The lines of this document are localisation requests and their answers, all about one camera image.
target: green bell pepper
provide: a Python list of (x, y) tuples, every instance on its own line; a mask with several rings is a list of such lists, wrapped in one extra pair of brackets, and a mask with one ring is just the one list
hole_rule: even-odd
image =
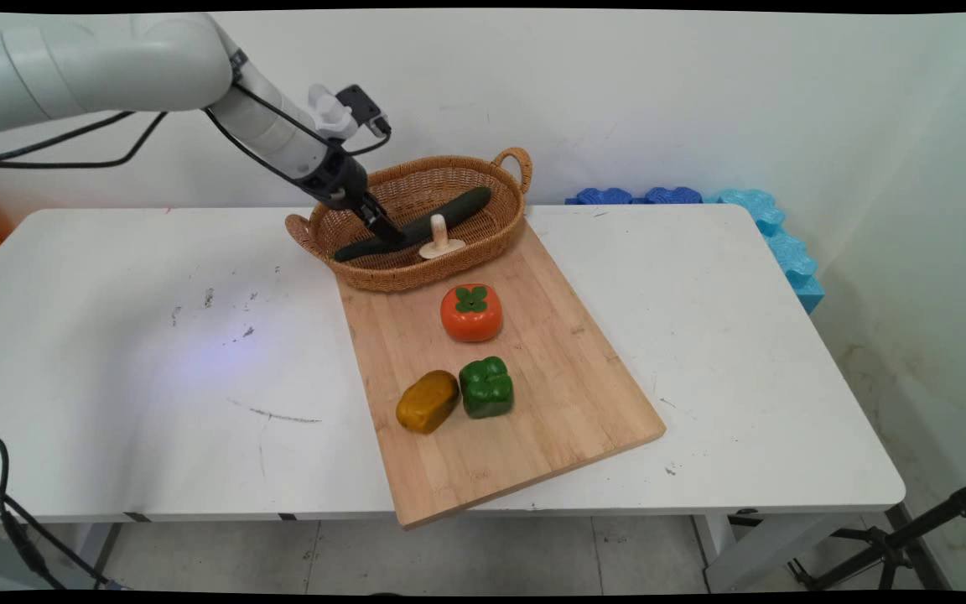
[(498, 357), (472, 361), (460, 370), (465, 413), (472, 419), (494, 417), (513, 409), (513, 379)]

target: black cord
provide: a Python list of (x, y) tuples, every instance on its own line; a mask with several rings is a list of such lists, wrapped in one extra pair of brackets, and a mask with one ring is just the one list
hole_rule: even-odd
[(378, 143), (375, 143), (372, 146), (369, 146), (369, 148), (357, 149), (357, 150), (354, 150), (354, 152), (349, 152), (349, 153), (346, 153), (346, 154), (348, 154), (349, 157), (356, 157), (357, 154), (364, 154), (364, 153), (373, 152), (373, 150), (375, 150), (377, 148), (380, 148), (382, 145), (387, 144), (388, 142), (390, 142), (390, 137), (391, 136), (392, 136), (391, 133), (387, 133), (386, 137), (384, 137)]
[(5, 502), (7, 502), (8, 506), (14, 508), (18, 515), (22, 517), (26, 523), (29, 523), (29, 525), (31, 525), (35, 531), (43, 535), (43, 539), (47, 539), (51, 545), (57, 548), (58, 551), (61, 551), (62, 554), (65, 554), (66, 557), (72, 560), (74, 565), (79, 566), (80, 569), (87, 573), (88, 576), (93, 578), (93, 580), (99, 581), (103, 585), (110, 584), (111, 580), (108, 580), (108, 578), (103, 576), (99, 570), (93, 569), (89, 563), (85, 562), (84, 558), (81, 558), (79, 555), (74, 553), (74, 551), (70, 549), (69, 546), (66, 546), (64, 543), (62, 543), (61, 540), (58, 540), (53, 533), (47, 530), (47, 528), (44, 528), (43, 524), (39, 523), (39, 520), (32, 517), (31, 513), (28, 513), (27, 509), (22, 508), (22, 506), (20, 506), (20, 504), (17, 503), (14, 498), (10, 497), (7, 493), (4, 493), (1, 489), (0, 494), (1, 497), (4, 498)]
[(43, 141), (42, 143), (35, 143), (35, 145), (29, 145), (27, 146), (27, 148), (12, 150), (12, 152), (0, 153), (0, 161), (13, 159), (15, 157), (20, 157), (20, 156), (23, 156), (23, 154), (38, 152), (38, 150), (40, 149), (46, 149), (46, 148), (49, 148), (49, 146), (54, 146), (54, 145), (57, 145), (58, 143), (69, 141), (70, 138), (77, 138), (81, 134), (88, 134), (88, 133), (91, 133), (92, 130), (99, 130), (100, 128), (103, 128), (105, 126), (112, 125), (112, 123), (121, 122), (122, 119), (129, 117), (133, 113), (134, 112), (131, 112), (131, 111), (123, 111), (122, 113), (112, 115), (107, 119), (101, 119), (99, 120), (99, 122), (89, 123), (89, 125), (87, 126), (81, 126), (76, 130), (70, 130), (68, 133), (59, 134), (57, 135), (57, 137), (47, 138), (47, 140)]
[(287, 113), (285, 113), (283, 110), (280, 110), (280, 108), (273, 106), (273, 104), (267, 102), (266, 99), (263, 99), (261, 96), (257, 95), (256, 92), (249, 91), (249, 89), (248, 88), (245, 88), (244, 86), (242, 86), (242, 84), (239, 83), (239, 81), (234, 81), (233, 87), (236, 88), (236, 89), (238, 89), (238, 91), (244, 92), (245, 95), (249, 96), (249, 98), (250, 99), (253, 99), (253, 101), (256, 101), (257, 103), (260, 103), (261, 106), (267, 107), (268, 110), (271, 110), (278, 117), (281, 117), (282, 119), (287, 120), (287, 122), (292, 123), (293, 126), (298, 127), (299, 130), (303, 130), (305, 134), (309, 135), (311, 138), (314, 138), (314, 140), (319, 141), (320, 143), (322, 143), (323, 145), (325, 145), (326, 148), (333, 149), (337, 153), (346, 154), (346, 156), (349, 156), (349, 157), (355, 157), (355, 156), (357, 156), (357, 154), (364, 154), (364, 153), (372, 152), (372, 150), (375, 150), (377, 148), (380, 148), (382, 145), (387, 144), (388, 142), (390, 142), (391, 133), (390, 133), (390, 131), (388, 131), (388, 127), (387, 127), (387, 135), (386, 135), (386, 137), (383, 138), (378, 143), (373, 144), (372, 146), (369, 146), (369, 148), (357, 149), (357, 150), (354, 150), (354, 152), (346, 152), (346, 150), (344, 150), (343, 148), (341, 148), (340, 145), (336, 145), (336, 144), (334, 144), (334, 143), (332, 143), (330, 141), (327, 141), (326, 138), (320, 137), (318, 133), (315, 133), (310, 128), (308, 128), (307, 126), (305, 126), (303, 123), (298, 122), (298, 120), (292, 118), (290, 115), (288, 115)]
[[(111, 125), (111, 123), (118, 122), (119, 119), (126, 118), (126, 115), (118, 114), (114, 117), (104, 119), (103, 122), (92, 123), (92, 125), (85, 126), (83, 128), (72, 131), (72, 133), (66, 133), (58, 135), (58, 137), (49, 138), (47, 141), (42, 143), (37, 143), (35, 145), (30, 145), (27, 148), (13, 150), (12, 152), (7, 152), (0, 154), (2, 156), (17, 157), (19, 154), (32, 153), (34, 150), (48, 148), (50, 145), (58, 144), (62, 141), (68, 141), (70, 138), (78, 137), (78, 135), (84, 133), (90, 133), (92, 130), (97, 128), (103, 128), (104, 126)], [(127, 161), (133, 158), (137, 154), (138, 150), (144, 146), (144, 143), (148, 140), (151, 133), (158, 126), (159, 122), (166, 117), (166, 112), (162, 112), (151, 120), (150, 125), (146, 127), (144, 133), (141, 134), (141, 138), (138, 138), (137, 142), (133, 145), (133, 148), (129, 149), (129, 153), (124, 154), (124, 156), (114, 159), (111, 161), (73, 161), (73, 162), (30, 162), (30, 161), (0, 161), (0, 168), (16, 168), (16, 169), (76, 169), (76, 168), (114, 168), (118, 165), (125, 164)]]
[(61, 582), (58, 582), (53, 576), (50, 576), (50, 572), (46, 567), (46, 562), (43, 560), (43, 555), (35, 549), (31, 539), (28, 539), (28, 535), (24, 534), (23, 528), (20, 527), (19, 523), (17, 523), (17, 519), (14, 518), (7, 509), (5, 509), (5, 505), (14, 508), (18, 515), (20, 515), (20, 517), (22, 517), (26, 523), (29, 523), (29, 525), (31, 525), (35, 531), (43, 535), (44, 539), (47, 539), (51, 545), (58, 548), (58, 551), (61, 551), (62, 554), (65, 554), (66, 557), (84, 570), (85, 573), (88, 573), (88, 576), (92, 577), (93, 580), (96, 580), (103, 585), (110, 585), (111, 581), (103, 576), (99, 570), (93, 569), (93, 567), (89, 565), (89, 563), (85, 562), (83, 558), (74, 553), (74, 551), (62, 543), (61, 540), (58, 540), (53, 533), (47, 530), (47, 528), (44, 528), (43, 524), (39, 523), (39, 520), (32, 517), (31, 513), (28, 513), (27, 509), (22, 508), (22, 505), (17, 503), (14, 498), (10, 497), (5, 492), (5, 488), (3, 487), (8, 478), (8, 467), (10, 466), (10, 461), (8, 460), (10, 460), (10, 458), (8, 458), (7, 446), (5, 446), (3, 439), (0, 439), (0, 454), (3, 455), (3, 481), (1, 482), (0, 486), (0, 519), (3, 520), (3, 527), (5, 528), (5, 531), (7, 531), (7, 535), (10, 536), (11, 542), (14, 544), (14, 547), (17, 548), (17, 553), (22, 555), (26, 565), (29, 566), (32, 572), (43, 577), (44, 581), (49, 582), (49, 584), (51, 584), (55, 589), (65, 589), (65, 586), (62, 586)]
[(303, 186), (300, 186), (298, 182), (295, 182), (295, 180), (290, 179), (290, 177), (283, 174), (283, 172), (281, 172), (280, 169), (277, 169), (273, 167), (273, 165), (268, 164), (266, 161), (263, 160), (262, 157), (257, 156), (257, 154), (253, 153), (251, 149), (246, 148), (244, 143), (242, 143), (241, 141), (238, 141), (237, 137), (234, 137), (233, 134), (230, 134), (229, 130), (226, 130), (226, 126), (222, 126), (222, 122), (219, 122), (218, 118), (215, 117), (215, 112), (211, 111), (209, 108), (205, 108), (204, 114), (207, 114), (207, 117), (209, 117), (211, 122), (215, 124), (215, 127), (218, 128), (219, 133), (222, 133), (223, 137), (229, 138), (230, 142), (233, 143), (234, 146), (240, 149), (241, 152), (246, 154), (248, 157), (252, 158), (253, 160), (256, 160), (257, 164), (260, 164), (262, 167), (269, 169), (269, 171), (275, 173), (276, 175), (281, 177), (281, 179), (285, 180), (285, 182), (293, 185), (294, 187), (299, 187), (300, 189), (306, 190), (308, 192), (308, 195), (315, 196), (315, 198), (319, 198), (320, 200), (323, 200), (323, 201), (330, 201), (330, 195), (323, 195), (317, 191), (312, 191)]
[[(3, 474), (0, 478), (0, 489), (3, 493), (7, 492), (7, 481), (10, 479), (10, 454), (7, 452), (7, 444), (0, 439), (0, 456), (3, 459)], [(5, 498), (0, 494), (0, 516), (7, 513), (7, 505), (5, 505)]]
[(268, 103), (266, 99), (261, 98), (259, 95), (257, 95), (256, 92), (249, 91), (249, 89), (242, 86), (241, 83), (239, 83), (239, 81), (234, 81), (233, 87), (238, 89), (238, 91), (244, 92), (245, 95), (249, 96), (249, 98), (253, 99), (253, 101), (260, 103), (261, 106), (267, 107), (268, 110), (271, 110), (276, 115), (279, 115), (279, 117), (281, 117), (282, 119), (292, 123), (293, 126), (298, 127), (300, 130), (303, 130), (305, 134), (309, 135), (311, 138), (314, 138), (314, 140), (319, 141), (320, 143), (325, 145), (326, 148), (333, 149), (335, 152), (338, 152), (338, 153), (345, 153), (345, 150), (342, 149), (340, 146), (334, 145), (334, 143), (327, 141), (326, 138), (320, 137), (319, 134), (317, 133), (312, 133), (311, 129), (305, 126), (303, 123), (298, 122), (298, 120), (291, 118), (290, 115), (285, 113), (283, 110), (280, 110), (280, 108), (273, 106), (273, 104), (271, 103)]

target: cucumber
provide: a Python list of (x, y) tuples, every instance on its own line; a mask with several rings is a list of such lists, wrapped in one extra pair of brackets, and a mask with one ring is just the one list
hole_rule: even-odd
[(371, 256), (372, 253), (400, 252), (407, 247), (413, 247), (421, 241), (427, 240), (430, 234), (430, 217), (434, 214), (441, 214), (445, 218), (445, 226), (453, 229), (461, 222), (475, 216), (479, 210), (487, 203), (491, 202), (491, 189), (487, 187), (475, 187), (463, 194), (457, 195), (452, 201), (446, 202), (444, 206), (437, 207), (430, 213), (421, 216), (415, 221), (402, 226), (402, 233), (405, 233), (405, 241), (402, 243), (391, 244), (380, 240), (379, 237), (366, 238), (364, 241), (357, 241), (346, 245), (339, 251), (334, 252), (334, 260), (338, 263), (359, 258), (360, 256)]

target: persimmon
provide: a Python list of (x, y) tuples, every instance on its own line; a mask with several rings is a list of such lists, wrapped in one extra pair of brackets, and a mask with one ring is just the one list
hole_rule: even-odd
[(483, 341), (501, 331), (501, 301), (491, 287), (479, 283), (453, 287), (440, 309), (442, 326), (457, 341)]

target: blue foam block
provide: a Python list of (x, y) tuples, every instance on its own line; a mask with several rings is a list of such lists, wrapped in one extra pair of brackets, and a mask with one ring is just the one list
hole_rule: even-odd
[(774, 253), (777, 263), (781, 264), (789, 285), (797, 292), (804, 310), (809, 314), (815, 310), (825, 295), (821, 284), (813, 276), (818, 270), (818, 263), (808, 256), (808, 245), (786, 233), (782, 226), (785, 211), (775, 207), (773, 195), (759, 190), (725, 189), (709, 196), (706, 203), (735, 203), (748, 210), (766, 245)]
[(808, 256), (808, 246), (798, 238), (790, 236), (781, 226), (773, 237), (766, 237), (766, 245), (774, 252), (774, 258), (785, 271), (786, 279), (793, 289), (800, 288), (812, 278), (818, 270), (818, 263)]
[(688, 187), (678, 187), (673, 190), (661, 187), (652, 188), (647, 195), (633, 198), (625, 189), (610, 188), (605, 191), (590, 188), (580, 191), (574, 198), (564, 200), (566, 206), (613, 206), (613, 204), (630, 203), (703, 203), (703, 197)]
[(743, 206), (751, 214), (751, 218), (755, 219), (759, 232), (767, 237), (773, 236), (785, 221), (785, 211), (774, 206), (774, 195), (758, 189), (725, 189), (717, 195), (709, 196), (706, 203), (735, 203)]
[(580, 191), (573, 199), (564, 200), (566, 206), (613, 206), (614, 204), (632, 203), (632, 194), (625, 189), (591, 188)]
[(822, 289), (815, 278), (808, 279), (808, 282), (802, 287), (794, 289), (797, 291), (797, 298), (800, 299), (801, 305), (804, 305), (804, 310), (807, 310), (808, 314), (812, 314), (812, 310), (815, 310), (815, 306), (818, 306), (825, 295), (825, 290)]
[(647, 192), (643, 203), (703, 203), (703, 196), (688, 187), (678, 187), (672, 191), (655, 187)]

